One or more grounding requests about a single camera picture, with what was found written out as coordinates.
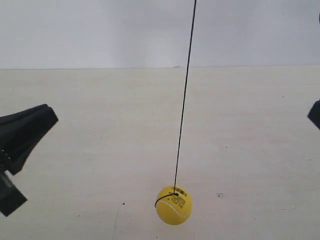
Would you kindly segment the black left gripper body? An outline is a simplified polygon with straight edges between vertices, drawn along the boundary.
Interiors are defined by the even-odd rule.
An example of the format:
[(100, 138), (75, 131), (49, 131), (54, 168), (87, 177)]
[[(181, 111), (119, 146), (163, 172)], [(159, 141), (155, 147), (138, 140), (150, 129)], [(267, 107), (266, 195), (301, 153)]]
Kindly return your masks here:
[(0, 212), (8, 217), (24, 203), (27, 198), (13, 184), (8, 175), (5, 173), (3, 165), (0, 166)]

